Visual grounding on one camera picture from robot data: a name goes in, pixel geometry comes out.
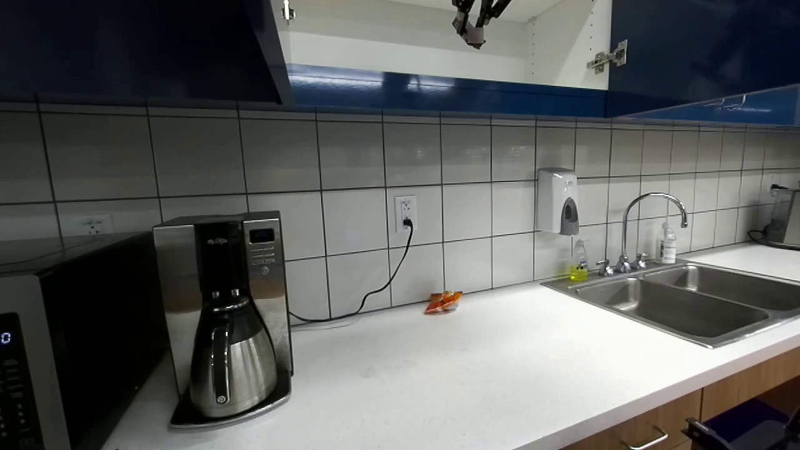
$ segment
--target drawer handle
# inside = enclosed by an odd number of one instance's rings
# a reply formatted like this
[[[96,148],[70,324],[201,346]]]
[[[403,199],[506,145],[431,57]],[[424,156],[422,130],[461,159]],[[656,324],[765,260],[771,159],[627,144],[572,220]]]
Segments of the drawer handle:
[[[661,442],[664,442],[665,440],[667,440],[670,437],[670,435],[666,434],[666,432],[664,430],[660,429],[659,427],[657,427],[655,425],[653,425],[653,430],[657,431],[660,434],[660,436],[655,438],[655,439],[653,439],[652,441],[648,442],[647,444],[639,445],[638,447],[636,447],[636,446],[628,444],[624,440],[620,440],[620,442],[622,442],[622,445],[624,445],[625,448],[627,448],[628,450],[645,450],[645,448],[650,448],[650,447],[653,447],[656,444],[660,444]]]

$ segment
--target stainless steel sink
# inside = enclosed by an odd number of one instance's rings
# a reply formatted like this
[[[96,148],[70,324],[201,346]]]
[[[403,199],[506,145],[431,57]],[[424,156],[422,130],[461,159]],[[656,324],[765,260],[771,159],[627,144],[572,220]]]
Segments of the stainless steel sink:
[[[800,283],[699,263],[544,285],[708,348],[800,315]]]

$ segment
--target gooseneck faucet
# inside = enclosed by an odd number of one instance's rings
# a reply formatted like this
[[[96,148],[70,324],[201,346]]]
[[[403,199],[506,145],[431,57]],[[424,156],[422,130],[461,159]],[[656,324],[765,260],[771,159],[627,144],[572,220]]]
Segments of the gooseneck faucet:
[[[666,192],[648,192],[647,194],[638,196],[633,202],[630,202],[628,208],[625,209],[625,215],[622,217],[622,254],[619,256],[617,267],[614,269],[614,271],[617,273],[630,273],[631,271],[630,263],[628,262],[628,213],[630,212],[630,209],[636,205],[636,203],[641,202],[647,197],[663,197],[664,199],[675,203],[675,205],[678,206],[678,209],[681,210],[681,228],[686,228],[689,226],[689,216],[686,213],[686,207],[684,207],[683,203],[678,200],[678,197],[669,195]]]

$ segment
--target orange chip bag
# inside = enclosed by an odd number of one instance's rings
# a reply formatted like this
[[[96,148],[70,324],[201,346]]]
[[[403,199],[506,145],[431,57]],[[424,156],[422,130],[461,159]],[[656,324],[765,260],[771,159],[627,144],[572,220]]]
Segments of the orange chip bag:
[[[441,294],[431,294],[430,303],[425,309],[425,314],[438,314],[440,312],[454,311],[463,292],[444,291]]]

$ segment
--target wall-mounted soap dispenser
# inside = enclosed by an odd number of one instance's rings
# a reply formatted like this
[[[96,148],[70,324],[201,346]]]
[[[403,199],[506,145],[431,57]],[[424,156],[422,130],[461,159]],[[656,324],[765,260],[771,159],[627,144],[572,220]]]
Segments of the wall-mounted soap dispenser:
[[[576,235],[578,225],[578,176],[570,169],[549,167],[538,172],[536,228],[562,235]]]

